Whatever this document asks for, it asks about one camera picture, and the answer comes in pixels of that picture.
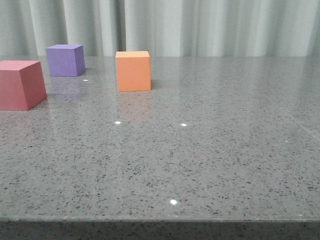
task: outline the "purple cube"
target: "purple cube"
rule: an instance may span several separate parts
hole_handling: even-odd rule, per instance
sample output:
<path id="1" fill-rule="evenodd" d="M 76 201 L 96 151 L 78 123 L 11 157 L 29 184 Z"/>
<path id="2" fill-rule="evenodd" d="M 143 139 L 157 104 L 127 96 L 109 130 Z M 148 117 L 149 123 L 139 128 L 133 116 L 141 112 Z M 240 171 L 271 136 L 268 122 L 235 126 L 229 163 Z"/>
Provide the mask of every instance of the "purple cube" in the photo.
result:
<path id="1" fill-rule="evenodd" d="M 50 76 L 77 77 L 85 70 L 84 46 L 57 44 L 46 48 Z"/>

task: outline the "pink cube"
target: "pink cube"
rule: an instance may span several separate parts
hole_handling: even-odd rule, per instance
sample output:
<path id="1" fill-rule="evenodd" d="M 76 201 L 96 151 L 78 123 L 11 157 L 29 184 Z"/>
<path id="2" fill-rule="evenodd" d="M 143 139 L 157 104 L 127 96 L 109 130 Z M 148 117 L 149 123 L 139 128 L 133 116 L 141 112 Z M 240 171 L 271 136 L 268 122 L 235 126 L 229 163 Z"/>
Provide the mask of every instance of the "pink cube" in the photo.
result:
<path id="1" fill-rule="evenodd" d="M 0 110 L 27 111 L 46 97 L 40 61 L 0 61 Z"/>

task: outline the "foam block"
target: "foam block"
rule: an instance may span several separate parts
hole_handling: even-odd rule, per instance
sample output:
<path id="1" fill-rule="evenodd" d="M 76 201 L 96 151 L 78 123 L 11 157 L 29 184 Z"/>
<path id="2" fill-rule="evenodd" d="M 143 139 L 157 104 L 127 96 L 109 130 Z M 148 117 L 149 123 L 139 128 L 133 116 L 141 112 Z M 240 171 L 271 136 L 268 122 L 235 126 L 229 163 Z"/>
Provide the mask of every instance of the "foam block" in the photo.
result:
<path id="1" fill-rule="evenodd" d="M 117 51 L 115 58 L 119 92 L 151 90 L 151 64 L 147 51 Z"/>
<path id="2" fill-rule="evenodd" d="M 77 77 L 84 73 L 85 54 L 81 44 L 57 44 L 46 48 L 50 76 Z"/>
<path id="3" fill-rule="evenodd" d="M 46 97 L 40 61 L 0 61 L 0 110 L 27 111 Z"/>

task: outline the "orange cube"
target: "orange cube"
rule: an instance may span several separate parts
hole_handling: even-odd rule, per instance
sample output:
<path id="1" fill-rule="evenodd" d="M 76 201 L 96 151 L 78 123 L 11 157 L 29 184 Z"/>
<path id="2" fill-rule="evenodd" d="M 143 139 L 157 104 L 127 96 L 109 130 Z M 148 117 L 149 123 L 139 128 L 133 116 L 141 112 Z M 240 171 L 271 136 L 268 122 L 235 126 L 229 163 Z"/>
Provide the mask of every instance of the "orange cube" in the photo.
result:
<path id="1" fill-rule="evenodd" d="M 118 92 L 151 90 L 151 64 L 148 51 L 117 51 Z"/>

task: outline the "white curtain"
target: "white curtain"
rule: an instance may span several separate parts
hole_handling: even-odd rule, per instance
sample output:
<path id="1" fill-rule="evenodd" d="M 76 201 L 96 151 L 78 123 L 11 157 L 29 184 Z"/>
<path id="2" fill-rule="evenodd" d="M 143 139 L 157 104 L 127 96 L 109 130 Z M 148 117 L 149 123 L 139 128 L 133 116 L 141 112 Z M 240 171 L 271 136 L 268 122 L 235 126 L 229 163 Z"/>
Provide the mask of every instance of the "white curtain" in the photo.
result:
<path id="1" fill-rule="evenodd" d="M 0 0 L 0 55 L 317 56 L 320 0 Z"/>

